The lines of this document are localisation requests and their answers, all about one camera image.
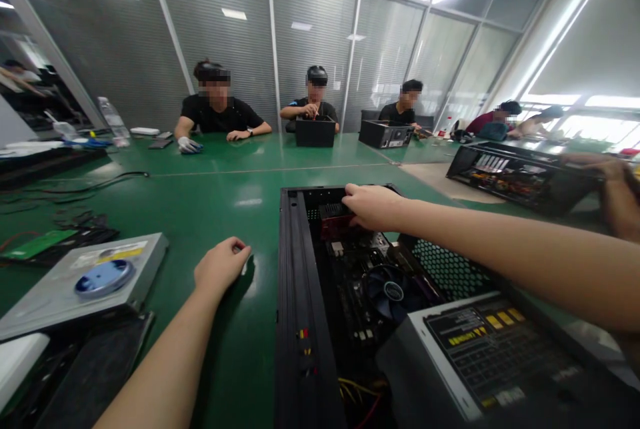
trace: cooling fan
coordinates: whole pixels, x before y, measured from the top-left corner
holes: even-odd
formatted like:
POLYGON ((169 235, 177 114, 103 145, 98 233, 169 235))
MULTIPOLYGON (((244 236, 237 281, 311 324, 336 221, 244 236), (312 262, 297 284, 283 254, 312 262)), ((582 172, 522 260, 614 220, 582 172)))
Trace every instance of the cooling fan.
POLYGON ((365 294, 385 318, 400 324, 408 312, 427 307, 416 284, 397 267, 382 264, 364 276, 365 294))

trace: black t-shirt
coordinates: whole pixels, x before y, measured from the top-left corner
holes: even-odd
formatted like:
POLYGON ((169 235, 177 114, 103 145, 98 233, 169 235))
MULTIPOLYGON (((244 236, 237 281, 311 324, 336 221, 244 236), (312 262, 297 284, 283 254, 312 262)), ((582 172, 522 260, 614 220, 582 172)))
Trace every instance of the black t-shirt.
POLYGON ((413 109, 407 109, 404 113, 398 113, 395 108, 396 103, 391 103, 382 108, 379 119, 381 121, 393 121, 394 123, 402 123, 410 125, 415 123, 415 112, 413 109))
POLYGON ((203 133, 246 131, 247 127, 257 128, 264 123, 251 106, 234 97, 227 99, 227 107, 222 113, 216 113, 207 98, 191 95, 182 102, 181 116, 191 119, 195 123, 193 128, 200 126, 203 133))
MULTIPOLYGON (((302 107, 308 104, 309 104, 309 98, 303 97, 301 99, 294 100, 291 104, 289 104, 289 106, 302 107)), ((338 116, 335 115, 335 107, 333 107, 329 103, 326 103, 325 101, 321 101, 320 104, 318 104, 317 106, 318 106, 318 116, 328 116, 331 119, 333 119, 336 123, 338 122, 338 116)), ((307 115, 303 115, 301 117, 303 119, 309 118, 307 115)))

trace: red wire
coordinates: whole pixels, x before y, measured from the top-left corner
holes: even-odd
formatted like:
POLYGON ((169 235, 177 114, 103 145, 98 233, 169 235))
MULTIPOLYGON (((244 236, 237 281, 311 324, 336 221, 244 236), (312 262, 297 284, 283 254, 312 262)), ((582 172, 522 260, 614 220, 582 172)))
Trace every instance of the red wire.
POLYGON ((2 245, 0 246, 0 252, 3 252, 7 248, 7 246, 9 246, 9 244, 11 244, 15 239, 18 239, 20 236, 24 236, 25 234, 34 234, 35 236, 40 235, 39 232, 35 231, 18 232, 2 243, 2 245))
POLYGON ((364 418, 364 420, 358 424, 356 426, 355 429, 362 429, 365 424, 367 423, 367 421, 371 418, 371 416, 373 415, 373 411, 375 411, 375 407, 378 405, 378 402, 380 402, 380 399, 382 399, 382 396, 378 396, 377 399, 375 400, 375 402, 373 403, 373 405, 371 406, 371 409, 369 409, 369 412, 367 413, 367 416, 364 418))

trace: yellow wire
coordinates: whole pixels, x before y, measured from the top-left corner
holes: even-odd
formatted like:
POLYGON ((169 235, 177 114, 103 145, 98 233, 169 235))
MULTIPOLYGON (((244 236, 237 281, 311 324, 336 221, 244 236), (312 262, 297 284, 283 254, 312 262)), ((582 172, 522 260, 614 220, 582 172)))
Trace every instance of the yellow wire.
POLYGON ((351 391, 349 390, 348 387, 343 386, 345 388, 345 390, 347 391, 347 394, 349 395, 349 397, 351 398, 351 400, 353 401, 353 403, 355 404, 355 398, 353 397, 353 394, 351 393, 351 391))
POLYGON ((353 387, 356 387, 358 389, 360 389, 361 391, 366 392, 367 394, 371 394, 372 396, 379 396, 380 393, 379 392, 374 392, 372 390, 367 389, 366 387, 362 387, 360 384, 356 384, 354 381, 349 380, 349 379, 342 379, 342 378, 338 378, 338 381, 345 383, 345 384, 350 384, 353 387))

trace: white glove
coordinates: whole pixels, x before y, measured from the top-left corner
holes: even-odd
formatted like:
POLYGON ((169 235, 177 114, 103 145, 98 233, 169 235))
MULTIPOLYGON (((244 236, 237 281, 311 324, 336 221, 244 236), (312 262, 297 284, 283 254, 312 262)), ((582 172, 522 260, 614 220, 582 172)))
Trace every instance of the white glove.
POLYGON ((182 136, 178 139, 178 146, 180 147, 181 153, 187 154, 199 153, 202 149, 202 145, 196 143, 195 141, 192 141, 186 136, 182 136))

